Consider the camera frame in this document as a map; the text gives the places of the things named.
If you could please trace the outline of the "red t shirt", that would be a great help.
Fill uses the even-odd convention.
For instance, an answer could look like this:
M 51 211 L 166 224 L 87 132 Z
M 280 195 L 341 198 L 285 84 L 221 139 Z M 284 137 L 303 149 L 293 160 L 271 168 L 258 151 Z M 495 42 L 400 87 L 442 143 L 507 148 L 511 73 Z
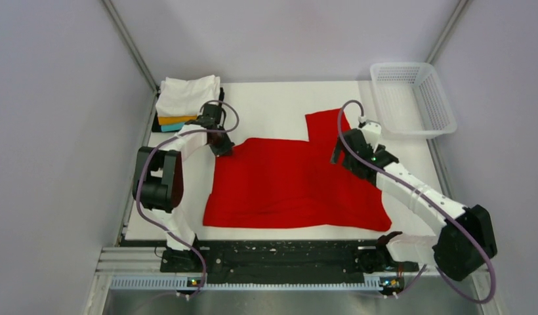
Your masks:
M 350 127 L 346 118 L 326 110 L 305 120 L 308 140 L 249 138 L 231 156 L 216 159 L 204 225 L 391 227 L 381 191 L 330 162 L 338 132 Z

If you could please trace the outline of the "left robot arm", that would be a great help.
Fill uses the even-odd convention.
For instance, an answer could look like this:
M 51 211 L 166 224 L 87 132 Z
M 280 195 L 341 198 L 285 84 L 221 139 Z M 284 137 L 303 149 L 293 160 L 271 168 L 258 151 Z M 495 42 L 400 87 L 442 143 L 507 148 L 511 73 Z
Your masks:
M 184 162 L 205 146 L 216 157 L 231 154 L 234 143 L 228 133 L 219 119 L 199 116 L 167 140 L 137 152 L 132 195 L 138 214 L 164 233 L 167 247 L 178 251 L 176 263 L 185 271 L 199 267 L 201 253 L 193 247 L 196 233 L 186 219 L 173 219 L 184 199 Z

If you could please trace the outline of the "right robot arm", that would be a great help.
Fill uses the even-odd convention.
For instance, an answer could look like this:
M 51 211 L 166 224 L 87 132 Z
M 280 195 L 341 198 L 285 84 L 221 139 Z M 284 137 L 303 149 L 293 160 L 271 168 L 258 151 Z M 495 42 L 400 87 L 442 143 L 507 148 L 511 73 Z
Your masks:
M 491 216 L 481 205 L 469 207 L 449 199 L 412 175 L 385 146 L 367 141 L 369 129 L 341 133 L 331 163 L 342 166 L 359 179 L 406 206 L 432 231 L 431 236 L 391 232 L 381 240 L 375 253 L 377 265 L 393 270 L 401 262 L 437 267 L 455 281 L 461 281 L 490 265 L 497 255 Z

